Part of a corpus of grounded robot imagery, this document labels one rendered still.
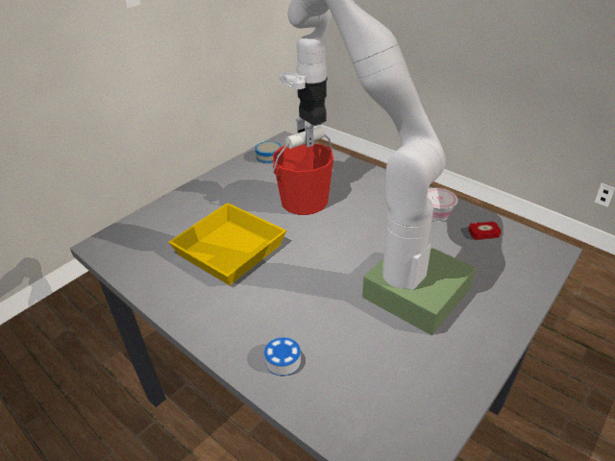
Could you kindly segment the yellow square tray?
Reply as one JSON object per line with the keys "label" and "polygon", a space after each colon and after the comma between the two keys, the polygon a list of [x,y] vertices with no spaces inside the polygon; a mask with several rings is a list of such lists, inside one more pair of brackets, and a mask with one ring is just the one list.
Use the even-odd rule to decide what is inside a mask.
{"label": "yellow square tray", "polygon": [[285,233],[226,203],[169,244],[179,256],[231,285],[281,246]]}

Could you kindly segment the red mint tin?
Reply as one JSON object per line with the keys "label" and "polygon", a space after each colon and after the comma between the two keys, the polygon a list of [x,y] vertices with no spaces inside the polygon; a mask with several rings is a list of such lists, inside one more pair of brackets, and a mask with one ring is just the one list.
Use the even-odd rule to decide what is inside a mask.
{"label": "red mint tin", "polygon": [[469,225],[469,230],[472,237],[476,240],[498,238],[501,234],[501,229],[495,222],[474,223]]}

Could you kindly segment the white plastic cup with pink rim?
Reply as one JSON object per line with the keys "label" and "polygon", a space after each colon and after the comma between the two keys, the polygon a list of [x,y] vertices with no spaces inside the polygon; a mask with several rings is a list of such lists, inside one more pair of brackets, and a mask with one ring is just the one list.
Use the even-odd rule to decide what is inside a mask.
{"label": "white plastic cup with pink rim", "polygon": [[445,221],[458,201],[457,196],[453,192],[443,188],[429,189],[428,198],[433,203],[431,220],[434,222]]}

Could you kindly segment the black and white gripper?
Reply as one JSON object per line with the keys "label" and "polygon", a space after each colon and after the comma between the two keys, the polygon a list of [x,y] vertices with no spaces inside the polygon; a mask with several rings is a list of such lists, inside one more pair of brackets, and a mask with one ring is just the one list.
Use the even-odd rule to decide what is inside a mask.
{"label": "black and white gripper", "polygon": [[[306,131],[306,147],[314,145],[313,127],[327,121],[325,98],[327,97],[326,61],[305,64],[297,61],[297,72],[280,74],[280,82],[298,89],[299,116],[296,119],[297,133]],[[306,124],[305,121],[309,124]]]}

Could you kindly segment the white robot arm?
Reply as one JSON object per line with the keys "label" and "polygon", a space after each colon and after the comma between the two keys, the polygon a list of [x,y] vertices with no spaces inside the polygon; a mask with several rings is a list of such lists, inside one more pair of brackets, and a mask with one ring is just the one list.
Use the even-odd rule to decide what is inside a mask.
{"label": "white robot arm", "polygon": [[287,14],[295,28],[316,27],[297,41],[297,60],[305,64],[325,60],[333,16],[361,85],[390,115],[405,144],[386,165],[382,276],[394,287],[414,290],[427,276],[431,253],[429,186],[442,174],[446,159],[398,41],[353,0],[292,0]]}

